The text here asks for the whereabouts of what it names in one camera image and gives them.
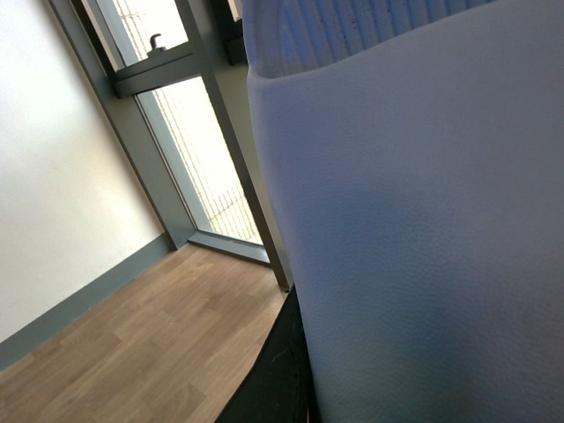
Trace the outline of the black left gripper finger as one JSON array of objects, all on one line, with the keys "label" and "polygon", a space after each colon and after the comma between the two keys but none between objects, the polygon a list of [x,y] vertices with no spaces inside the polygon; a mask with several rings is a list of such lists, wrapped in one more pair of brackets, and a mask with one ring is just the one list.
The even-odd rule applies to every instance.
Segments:
[{"label": "black left gripper finger", "polygon": [[319,407],[297,293],[291,290],[256,361],[218,422],[318,422]]}]

